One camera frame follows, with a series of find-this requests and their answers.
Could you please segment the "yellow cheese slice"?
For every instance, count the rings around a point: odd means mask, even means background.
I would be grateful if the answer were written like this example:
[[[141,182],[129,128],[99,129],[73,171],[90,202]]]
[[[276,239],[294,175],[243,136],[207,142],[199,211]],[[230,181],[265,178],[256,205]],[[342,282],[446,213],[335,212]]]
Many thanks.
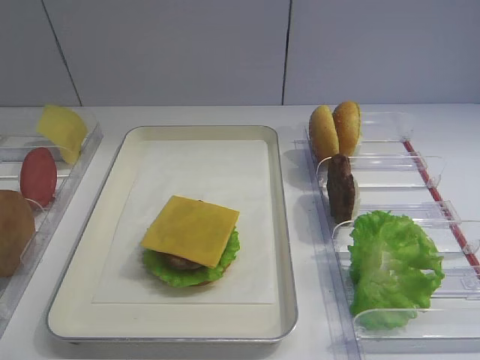
[[[236,210],[171,196],[147,229],[141,246],[213,269],[219,263],[238,219]]]
[[[74,165],[87,135],[82,118],[73,110],[63,106],[47,104],[43,107],[36,131],[59,148],[61,157]]]

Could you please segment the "upright brown meat patty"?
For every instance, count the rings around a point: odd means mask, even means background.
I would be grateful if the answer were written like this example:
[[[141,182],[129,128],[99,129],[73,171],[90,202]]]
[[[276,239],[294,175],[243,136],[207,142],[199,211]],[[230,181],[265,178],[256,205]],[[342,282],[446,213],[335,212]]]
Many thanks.
[[[329,161],[327,192],[330,214],[335,223],[350,221],[355,205],[356,188],[350,159],[343,154],[336,154]]]

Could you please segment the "brown meat patty on tray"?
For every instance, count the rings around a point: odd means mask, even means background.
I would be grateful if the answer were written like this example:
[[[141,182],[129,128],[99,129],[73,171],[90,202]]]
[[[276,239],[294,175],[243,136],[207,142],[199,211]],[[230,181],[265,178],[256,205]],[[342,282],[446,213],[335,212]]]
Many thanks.
[[[179,271],[190,271],[201,269],[203,267],[197,262],[167,253],[163,254],[163,260],[170,268],[177,269]]]

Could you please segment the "green lettuce leaf on tray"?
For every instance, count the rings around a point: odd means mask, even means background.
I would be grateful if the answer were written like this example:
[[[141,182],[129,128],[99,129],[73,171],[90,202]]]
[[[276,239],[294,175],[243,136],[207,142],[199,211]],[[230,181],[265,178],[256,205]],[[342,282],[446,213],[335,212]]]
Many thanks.
[[[223,251],[219,263],[214,268],[200,266],[195,269],[178,269],[169,265],[164,255],[153,250],[144,250],[142,262],[146,269],[154,276],[171,287],[195,287],[218,281],[224,276],[224,272],[236,259],[240,250],[239,232],[235,228]]]

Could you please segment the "green lettuce leaf in rack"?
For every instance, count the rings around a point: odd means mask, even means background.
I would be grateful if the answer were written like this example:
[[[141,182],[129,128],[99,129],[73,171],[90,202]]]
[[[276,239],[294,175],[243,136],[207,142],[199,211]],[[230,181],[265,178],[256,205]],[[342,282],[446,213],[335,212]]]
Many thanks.
[[[445,277],[443,257],[410,217],[372,211],[357,217],[350,235],[350,313],[363,328],[402,327],[431,306]]]

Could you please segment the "red tomato slice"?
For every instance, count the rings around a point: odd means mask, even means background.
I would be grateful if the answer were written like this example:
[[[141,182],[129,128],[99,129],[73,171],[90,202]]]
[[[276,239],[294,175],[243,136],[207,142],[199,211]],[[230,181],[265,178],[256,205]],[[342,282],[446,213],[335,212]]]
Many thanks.
[[[47,206],[53,200],[56,190],[57,168],[48,148],[31,150],[22,162],[19,177],[20,192],[40,206]]]

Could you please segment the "white parchment paper sheet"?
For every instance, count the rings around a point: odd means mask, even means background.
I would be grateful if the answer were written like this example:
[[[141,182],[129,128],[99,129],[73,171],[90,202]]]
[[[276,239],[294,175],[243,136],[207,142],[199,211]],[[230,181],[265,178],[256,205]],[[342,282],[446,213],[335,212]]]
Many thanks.
[[[97,303],[271,304],[275,231],[268,147],[262,140],[148,141],[94,293]],[[173,196],[235,209],[240,250],[223,277],[175,288],[143,265],[140,242]]]

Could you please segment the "golden bun half left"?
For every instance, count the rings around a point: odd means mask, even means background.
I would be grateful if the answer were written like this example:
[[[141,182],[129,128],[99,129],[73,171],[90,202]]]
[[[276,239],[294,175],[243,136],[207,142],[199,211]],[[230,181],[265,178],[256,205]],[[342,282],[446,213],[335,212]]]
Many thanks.
[[[320,105],[310,115],[309,136],[318,161],[339,153],[338,135],[328,106]]]

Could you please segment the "golden bun half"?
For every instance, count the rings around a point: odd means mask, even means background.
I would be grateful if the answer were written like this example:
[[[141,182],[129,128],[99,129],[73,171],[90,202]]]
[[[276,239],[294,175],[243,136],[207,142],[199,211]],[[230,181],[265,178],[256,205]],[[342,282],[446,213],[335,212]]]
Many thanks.
[[[333,113],[335,129],[339,142],[339,152],[353,156],[361,133],[361,111],[355,101],[338,104]]]
[[[309,136],[318,161],[339,153],[338,135],[328,106],[320,105],[310,115]]]

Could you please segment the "golden bun half right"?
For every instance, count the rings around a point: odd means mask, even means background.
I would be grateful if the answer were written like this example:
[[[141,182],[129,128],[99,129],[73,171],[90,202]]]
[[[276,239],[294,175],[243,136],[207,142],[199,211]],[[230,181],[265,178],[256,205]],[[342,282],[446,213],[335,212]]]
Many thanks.
[[[339,152],[353,156],[361,133],[361,111],[355,101],[338,104],[333,113],[335,129],[339,142]]]

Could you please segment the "clear right divider rack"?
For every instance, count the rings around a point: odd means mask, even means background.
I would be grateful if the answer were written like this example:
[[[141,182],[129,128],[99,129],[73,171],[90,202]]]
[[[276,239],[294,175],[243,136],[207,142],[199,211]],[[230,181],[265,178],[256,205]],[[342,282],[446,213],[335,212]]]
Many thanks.
[[[370,309],[352,315],[352,220],[330,214],[326,160],[314,156],[303,133],[295,147],[307,167],[307,197],[314,205],[313,246],[336,359],[414,359],[479,354],[479,217],[461,217],[440,192],[442,155],[413,140],[406,112],[365,112],[361,138],[350,158],[355,179],[353,214],[407,216],[433,241],[444,277],[427,308]]]

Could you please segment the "clear divider rack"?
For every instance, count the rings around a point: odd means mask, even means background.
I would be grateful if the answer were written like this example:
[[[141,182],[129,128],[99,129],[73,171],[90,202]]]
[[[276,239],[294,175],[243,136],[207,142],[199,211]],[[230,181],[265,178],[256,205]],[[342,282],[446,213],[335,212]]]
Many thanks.
[[[365,112],[361,138],[350,158],[355,179],[353,214],[407,216],[433,241],[444,277],[427,308],[370,309],[352,315],[352,220],[330,214],[326,160],[314,156],[303,133],[295,147],[307,167],[307,197],[314,205],[313,246],[336,359],[414,359],[479,354],[479,217],[461,217],[440,192],[442,155],[413,140],[406,112]]]
[[[40,262],[57,226],[75,194],[103,138],[101,126],[85,107],[72,109],[85,123],[87,134],[75,164],[66,163],[60,149],[36,131],[40,107],[1,108],[1,189],[20,190],[24,157],[33,149],[50,150],[57,166],[57,185],[52,202],[33,211],[35,233],[19,256],[20,264],[10,277],[1,278],[1,332],[4,332]]]

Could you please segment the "cream metal baking tray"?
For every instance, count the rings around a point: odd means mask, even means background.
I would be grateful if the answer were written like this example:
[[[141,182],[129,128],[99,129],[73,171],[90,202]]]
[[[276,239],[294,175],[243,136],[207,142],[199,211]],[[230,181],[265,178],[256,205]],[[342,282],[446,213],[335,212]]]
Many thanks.
[[[95,290],[148,141],[262,140],[268,147],[276,299],[271,304],[97,303]],[[49,307],[47,325],[66,341],[276,342],[298,318],[278,135],[260,125],[146,126],[124,136]]]

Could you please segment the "clear left divider rack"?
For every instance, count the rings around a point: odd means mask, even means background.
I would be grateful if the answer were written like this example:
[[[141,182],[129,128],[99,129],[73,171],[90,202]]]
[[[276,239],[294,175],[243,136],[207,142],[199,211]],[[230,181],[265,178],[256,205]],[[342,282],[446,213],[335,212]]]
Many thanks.
[[[19,256],[20,264],[10,277],[1,278],[1,332],[4,332],[40,262],[57,226],[75,194],[103,138],[101,126],[85,107],[72,109],[85,123],[87,134],[75,164],[66,163],[60,149],[36,131],[40,107],[1,108],[1,189],[20,190],[24,157],[33,149],[50,150],[57,166],[57,185],[52,202],[33,211],[35,233]]]

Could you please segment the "brown top bun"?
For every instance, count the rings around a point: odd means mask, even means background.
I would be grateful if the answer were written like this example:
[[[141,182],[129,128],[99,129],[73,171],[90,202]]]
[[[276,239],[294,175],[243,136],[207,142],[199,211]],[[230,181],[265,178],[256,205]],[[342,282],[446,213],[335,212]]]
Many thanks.
[[[1,277],[10,277],[35,232],[29,202],[13,190],[1,190]]]

